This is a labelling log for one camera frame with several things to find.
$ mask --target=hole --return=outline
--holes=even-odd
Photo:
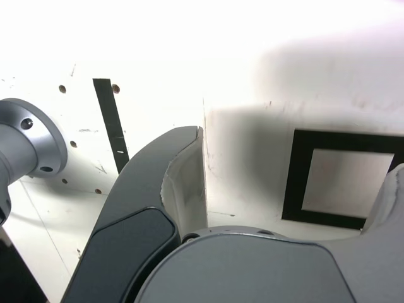
[[[259,232],[257,232],[259,234],[264,234],[264,235],[273,235],[271,232],[267,231],[267,230],[260,230]]]
[[[194,239],[196,239],[198,237],[199,237],[199,235],[195,234],[195,233],[187,234],[187,235],[184,236],[184,238],[182,238],[182,243],[192,241],[192,240],[194,240]]]
[[[53,169],[50,168],[50,167],[48,167],[48,166],[42,166],[42,167],[40,168],[40,170],[41,170],[42,172],[53,172]]]
[[[114,93],[119,93],[121,91],[121,89],[119,88],[119,86],[117,86],[116,84],[112,85],[112,91]]]
[[[66,87],[64,87],[64,85],[59,85],[59,91],[61,93],[66,93]]]
[[[30,118],[26,118],[24,120],[21,121],[21,128],[22,129],[30,129],[33,126],[33,122]]]

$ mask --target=black frame border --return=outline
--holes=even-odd
[[[393,153],[388,171],[404,162],[404,137],[295,129],[282,219],[346,229],[363,228],[366,219],[302,210],[314,149]]]

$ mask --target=white panel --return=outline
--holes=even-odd
[[[315,149],[302,209],[367,218],[393,157]]]

